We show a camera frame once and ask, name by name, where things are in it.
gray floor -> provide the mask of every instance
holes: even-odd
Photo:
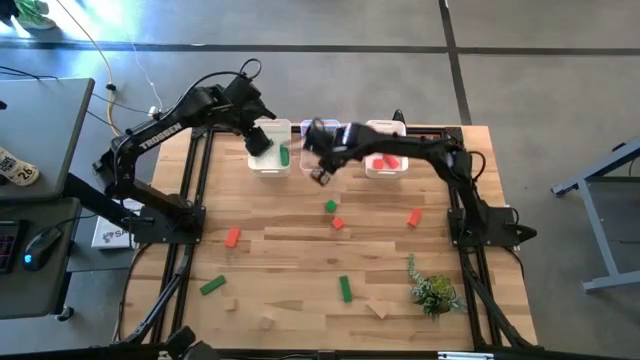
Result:
[[[638,47],[640,6],[618,0],[449,0],[458,46]],[[444,46],[435,0],[150,0],[66,1],[99,41],[152,44]],[[64,32],[44,41],[84,40],[51,4]],[[118,9],[126,9],[118,17]],[[22,31],[3,28],[13,40]],[[123,104],[147,110],[156,101],[131,51],[106,52]],[[139,60],[170,106],[195,78],[236,69],[256,56],[256,85],[266,104],[293,121],[312,116],[364,121],[400,107],[411,123],[460,124],[447,54],[140,52]],[[105,95],[106,72],[93,51],[0,50],[0,64],[57,76],[91,76]],[[490,126],[507,201],[539,235],[522,246],[526,285],[540,344],[560,351],[640,358],[640,285],[582,292],[581,281],[605,274],[582,201],[556,199],[549,188],[612,147],[640,134],[635,104],[640,57],[461,55],[473,124]],[[105,103],[91,110],[104,116]],[[143,120],[116,109],[118,126]],[[72,165],[95,184],[90,164],[110,130],[87,118]],[[143,179],[153,155],[139,163]],[[625,246],[624,268],[640,268],[640,247]],[[71,284],[79,316],[0,322],[0,353],[106,344],[124,272],[85,273]],[[51,333],[60,334],[54,341]]]

butcher block tabletop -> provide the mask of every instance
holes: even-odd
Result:
[[[486,169],[478,181],[490,205],[504,196],[485,126],[462,127],[468,150],[482,152]],[[190,131],[162,144],[152,185],[178,193]],[[200,142],[189,199],[195,196]],[[369,179],[362,163],[339,170],[326,187],[300,169],[300,154],[291,155],[285,178],[259,178],[247,166],[242,138],[215,134],[204,193],[207,218],[195,258],[183,325],[213,348],[335,350],[471,350],[469,318],[452,311],[438,319],[412,303],[407,258],[415,255],[425,277],[451,278],[464,298],[458,252],[450,244],[446,184],[426,161],[410,159],[408,173],[397,180]],[[474,174],[480,161],[474,162]],[[325,203],[337,203],[335,214]],[[416,228],[407,225],[412,209],[423,210]],[[344,227],[335,230],[338,216]],[[235,248],[225,246],[229,229],[239,227]],[[155,303],[167,255],[155,244],[139,258],[126,296],[122,332],[130,334]],[[504,249],[486,248],[494,298],[522,336],[536,343],[520,267]],[[182,255],[178,254],[176,263]],[[226,284],[202,295],[200,287],[224,275]],[[348,276],[353,301],[343,301],[339,278]],[[236,299],[235,311],[225,304]],[[384,304],[380,319],[368,306]],[[163,339],[173,317],[167,307]],[[479,306],[482,332],[489,329]],[[273,320],[261,327],[263,316]]]

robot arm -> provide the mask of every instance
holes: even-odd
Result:
[[[132,198],[160,211],[175,222],[177,229],[195,225],[191,205],[178,194],[167,195],[135,179],[138,158],[186,128],[220,127],[245,139],[247,151],[259,156],[273,143],[255,120],[266,116],[275,119],[260,100],[260,91],[252,78],[236,73],[226,88],[194,87],[162,118],[152,119],[111,141],[110,149],[93,164],[98,180],[107,196]]]
[[[492,237],[499,237],[505,246],[515,246],[536,235],[535,230],[514,223],[511,209],[490,207],[480,198],[471,175],[472,155],[455,138],[430,140],[382,134],[358,123],[330,133],[319,124],[319,120],[314,120],[307,130],[303,149],[320,157],[319,166],[311,172],[311,177],[323,186],[348,161],[362,161],[373,153],[426,160],[462,200],[464,214],[459,228],[466,234],[465,241],[476,244],[489,241],[490,244]]]

small plant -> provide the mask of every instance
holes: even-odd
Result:
[[[416,283],[411,288],[414,304],[422,305],[425,315],[435,319],[452,308],[461,307],[461,300],[456,295],[451,279],[444,275],[425,278],[416,271],[413,254],[409,254],[409,276]]]

red block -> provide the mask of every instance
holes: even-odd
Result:
[[[382,155],[382,158],[387,163],[387,165],[389,165],[389,167],[392,168],[392,169],[395,169],[400,165],[398,160],[396,160],[396,157],[393,156],[393,155],[384,154],[384,155]]]
[[[382,159],[373,160],[373,168],[376,170],[382,170],[384,168],[384,161],[382,161]]]
[[[335,217],[333,218],[333,221],[331,221],[331,225],[333,225],[336,230],[340,230],[344,226],[344,220],[339,217]]]
[[[418,226],[418,223],[420,222],[420,217],[422,216],[422,210],[420,209],[413,209],[411,210],[411,216],[409,216],[409,220],[407,221],[407,224],[416,227]]]
[[[226,247],[236,247],[238,238],[240,237],[240,228],[231,228],[227,234],[227,241],[224,242]]]

